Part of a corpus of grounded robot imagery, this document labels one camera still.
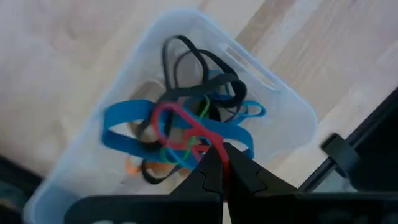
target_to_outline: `clear plastic bin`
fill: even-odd
[[[164,40],[176,34],[187,36],[197,47],[213,52],[233,67],[248,87],[248,98],[266,107],[265,117],[246,119],[241,124],[252,134],[256,162],[264,166],[278,152],[293,151],[313,139],[317,126],[315,113],[296,92],[200,12],[172,11],[143,36],[84,130],[30,199],[24,210],[26,222],[63,223],[69,206],[89,195],[167,194],[180,183],[177,174],[160,185],[149,185],[141,176],[128,176],[124,170],[127,155],[105,147],[100,141],[105,108],[130,99],[135,91],[146,92],[144,95],[160,94],[161,90],[143,91],[141,87],[151,82],[163,85],[160,50]],[[182,45],[171,47],[173,54],[186,50],[179,46]],[[181,85],[199,82],[201,71],[193,57],[182,64]],[[184,69],[189,69],[189,73],[184,73]],[[118,128],[129,133],[127,125]]]

